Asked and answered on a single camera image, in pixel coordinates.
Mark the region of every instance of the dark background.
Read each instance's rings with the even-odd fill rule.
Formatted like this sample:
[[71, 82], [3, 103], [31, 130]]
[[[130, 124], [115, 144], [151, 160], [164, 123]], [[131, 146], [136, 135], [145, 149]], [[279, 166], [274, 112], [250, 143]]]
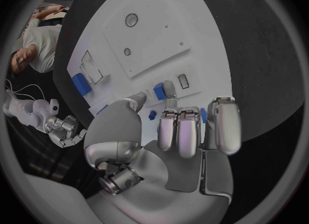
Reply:
[[[3, 24], [5, 22], [5, 16], [8, 10], [11, 9], [12, 6], [15, 5], [17, 0], [0, 0], [1, 4], [1, 16], [0, 16], [0, 22]], [[302, 19], [305, 21], [304, 23], [304, 28], [303, 32], [304, 35], [306, 35], [307, 31], [307, 24], [306, 21], [308, 20], [308, 12], [307, 12], [307, 0], [289, 0], [293, 3], [294, 5], [294, 13], [298, 12]], [[40, 79], [41, 75], [37, 75], [38, 82], [42, 82]], [[245, 152], [250, 151], [252, 149], [255, 149], [254, 154], [256, 157], [254, 158], [246, 158], [247, 161], [250, 160], [259, 160], [260, 155], [262, 152], [265, 150], [268, 151], [269, 155], [273, 156], [273, 159], [277, 160], [278, 163], [272, 165], [273, 170], [271, 170], [271, 174], [265, 173], [261, 174], [259, 177], [264, 177], [265, 178], [265, 185], [262, 187], [262, 189], [259, 189], [258, 191], [258, 185], [255, 185], [257, 188], [251, 188], [249, 185], [254, 185], [254, 184], [237, 184], [235, 185], [235, 196], [237, 194], [240, 194], [239, 192], [241, 191], [246, 191], [247, 197], [239, 198], [239, 201], [235, 201], [233, 205], [230, 206], [230, 209], [228, 213], [226, 214], [224, 220], [222, 223], [231, 223], [232, 220], [236, 221], [238, 220], [242, 215], [248, 213], [255, 205], [259, 203], [259, 201], [263, 200], [263, 198], [268, 194], [268, 192], [272, 189], [274, 182], [280, 178], [280, 175], [283, 173], [285, 167], [288, 164], [288, 161], [290, 159], [289, 156], [285, 156], [285, 154], [290, 155], [288, 152], [293, 151], [298, 139], [298, 135], [300, 132], [300, 126], [301, 126], [301, 121], [302, 121], [302, 113], [303, 113], [303, 108], [301, 107], [292, 117], [290, 117], [287, 121], [276, 127], [275, 129], [259, 136], [253, 139], [252, 141], [246, 142], [240, 153], [243, 155], [239, 155], [238, 157], [231, 157], [230, 160], [233, 164], [237, 164], [237, 160], [240, 156], [245, 157]], [[260, 148], [257, 150], [256, 146], [253, 146], [254, 143], [261, 142]], [[278, 147], [281, 149], [281, 153], [276, 153], [278, 150]], [[72, 165], [68, 161], [73, 161], [76, 158], [73, 157], [79, 157], [81, 156], [79, 153], [71, 153], [66, 155], [67, 160], [64, 160], [64, 164], [67, 163], [66, 165], [68, 167], [71, 167], [71, 175], [75, 175], [72, 171], [80, 170], [80, 168], [86, 168], [84, 165]], [[268, 166], [268, 161], [267, 160], [261, 160], [261, 163], [263, 165], [260, 165], [262, 167], [267, 168]], [[235, 180], [244, 178], [244, 175], [241, 174], [246, 174], [246, 182], [250, 182], [250, 173], [254, 171], [254, 168], [250, 167], [243, 167], [243, 170], [234, 170], [233, 168], [233, 174], [235, 177]], [[56, 171], [61, 170], [57, 168], [51, 168], [50, 171]], [[94, 178], [96, 178], [96, 175], [90, 175], [91, 182], [93, 181]], [[70, 174], [66, 175], [66, 178], [62, 178], [61, 181], [63, 183], [72, 185], [74, 179], [73, 177], [70, 177]], [[282, 223], [283, 221], [289, 221], [293, 220], [295, 222], [306, 222], [307, 215], [306, 215], [306, 200], [308, 198], [308, 191], [307, 191], [307, 185], [308, 185], [308, 176], [304, 179], [302, 185], [300, 186], [299, 190], [296, 192], [292, 200], [289, 202], [289, 204], [286, 206], [286, 208], [279, 214], [279, 216], [272, 222], [272, 223]], [[79, 185], [79, 190], [86, 190], [84, 189], [85, 185], [87, 185], [86, 179], [84, 180], [83, 185]], [[29, 216], [27, 211], [19, 204], [18, 200], [15, 198], [13, 195], [12, 191], [10, 190], [8, 184], [5, 181], [5, 178], [3, 175], [1, 175], [0, 178], [0, 186], [2, 189], [2, 200], [4, 201], [4, 205], [2, 208], [2, 219], [7, 219], [13, 222], [17, 222], [19, 220], [27, 221], [29, 220], [30, 223], [34, 223], [35, 221]], [[252, 201], [250, 198], [250, 192], [259, 192], [260, 194], [260, 199], [255, 198], [255, 201]]]

